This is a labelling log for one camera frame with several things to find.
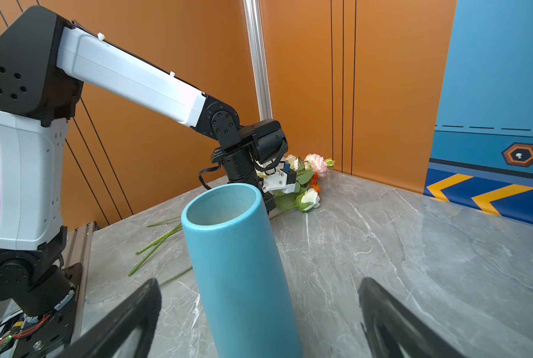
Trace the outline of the teal ceramic vase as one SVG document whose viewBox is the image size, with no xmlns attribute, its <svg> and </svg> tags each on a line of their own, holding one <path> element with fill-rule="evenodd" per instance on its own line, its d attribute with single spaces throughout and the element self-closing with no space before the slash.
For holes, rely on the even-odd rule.
<svg viewBox="0 0 533 358">
<path fill-rule="evenodd" d="M 229 183 L 193 199 L 181 223 L 220 357 L 301 357 L 302 342 L 261 192 Z"/>
</svg>

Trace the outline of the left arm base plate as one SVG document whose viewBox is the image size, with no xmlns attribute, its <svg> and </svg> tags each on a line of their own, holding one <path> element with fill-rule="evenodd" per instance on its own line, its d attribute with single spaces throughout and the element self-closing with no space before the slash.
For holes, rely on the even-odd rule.
<svg viewBox="0 0 533 358">
<path fill-rule="evenodd" d="M 75 295 L 59 310 L 52 310 L 38 319 L 28 319 L 15 304 L 12 312 L 0 322 L 0 337 L 16 322 L 24 322 L 19 338 L 6 347 L 0 357 L 53 357 L 69 346 L 74 333 L 78 296 L 83 266 L 76 263 L 63 271 L 75 290 Z"/>
</svg>

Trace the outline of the white rose flower stem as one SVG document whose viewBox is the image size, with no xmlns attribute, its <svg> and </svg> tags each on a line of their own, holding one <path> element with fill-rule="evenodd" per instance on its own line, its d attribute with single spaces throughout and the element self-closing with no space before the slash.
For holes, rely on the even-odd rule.
<svg viewBox="0 0 533 358">
<path fill-rule="evenodd" d="M 132 277 L 140 268 L 142 268 L 163 243 L 183 230 L 183 225 L 180 223 L 179 216 L 151 223 L 148 227 L 155 228 L 163 225 L 172 225 L 172 228 L 135 252 L 135 255 L 142 256 L 142 259 L 129 271 L 127 274 L 128 277 Z"/>
</svg>

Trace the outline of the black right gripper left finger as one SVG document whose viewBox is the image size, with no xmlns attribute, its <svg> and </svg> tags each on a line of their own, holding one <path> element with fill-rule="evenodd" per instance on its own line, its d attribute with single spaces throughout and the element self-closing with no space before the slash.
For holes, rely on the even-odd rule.
<svg viewBox="0 0 533 358">
<path fill-rule="evenodd" d="M 159 283 L 147 280 L 61 357 L 147 357 L 162 306 Z"/>
</svg>

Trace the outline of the pink rose bud stem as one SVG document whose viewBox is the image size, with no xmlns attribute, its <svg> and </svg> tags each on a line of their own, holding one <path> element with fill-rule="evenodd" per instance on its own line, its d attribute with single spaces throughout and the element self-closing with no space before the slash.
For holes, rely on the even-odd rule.
<svg viewBox="0 0 533 358">
<path fill-rule="evenodd" d="M 314 170 L 319 173 L 319 181 L 321 178 L 325 178 L 328 176 L 328 173 L 330 170 L 334 168 L 335 161 L 331 158 L 325 159 L 323 156 L 318 154 L 309 154 L 304 159 L 294 156 L 294 155 L 287 155 L 283 158 L 282 161 L 287 161 L 288 164 L 290 164 L 291 169 L 295 170 L 297 172 L 297 178 L 296 178 L 296 189 L 299 189 L 297 179 L 299 175 L 299 171 L 302 170 Z"/>
</svg>

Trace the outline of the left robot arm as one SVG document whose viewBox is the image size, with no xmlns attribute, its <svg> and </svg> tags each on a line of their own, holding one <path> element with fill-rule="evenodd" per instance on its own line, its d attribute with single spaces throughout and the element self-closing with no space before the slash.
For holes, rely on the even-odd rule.
<svg viewBox="0 0 533 358">
<path fill-rule="evenodd" d="M 260 119 L 241 1 L 44 1 L 226 104 Z M 61 212 L 75 229 L 104 228 L 199 187 L 216 142 L 165 116 L 85 84 L 69 123 Z"/>
</svg>

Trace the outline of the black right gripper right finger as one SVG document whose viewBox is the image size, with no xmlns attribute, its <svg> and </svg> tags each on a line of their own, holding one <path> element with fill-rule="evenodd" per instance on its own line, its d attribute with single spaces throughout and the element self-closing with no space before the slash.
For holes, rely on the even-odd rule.
<svg viewBox="0 0 533 358">
<path fill-rule="evenodd" d="M 463 356 L 373 278 L 362 280 L 358 298 L 373 357 Z"/>
</svg>

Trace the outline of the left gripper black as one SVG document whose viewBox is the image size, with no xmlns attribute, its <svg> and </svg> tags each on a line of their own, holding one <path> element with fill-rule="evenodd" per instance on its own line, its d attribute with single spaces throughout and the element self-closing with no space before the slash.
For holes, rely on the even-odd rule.
<svg viewBox="0 0 533 358">
<path fill-rule="evenodd" d="M 276 208 L 275 196 L 272 191 L 269 191 L 263 186 L 260 191 L 262 192 L 263 202 L 266 207 L 267 213 L 271 213 Z"/>
</svg>

